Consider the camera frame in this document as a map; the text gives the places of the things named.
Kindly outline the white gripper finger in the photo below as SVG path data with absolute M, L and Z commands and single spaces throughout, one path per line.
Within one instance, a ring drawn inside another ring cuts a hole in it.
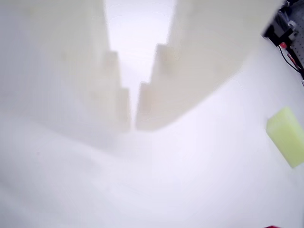
M 237 73 L 281 6 L 279 0 L 179 0 L 167 43 L 158 45 L 135 119 L 161 129 Z
M 129 131 L 102 0 L 1 1 L 0 108 L 74 138 Z

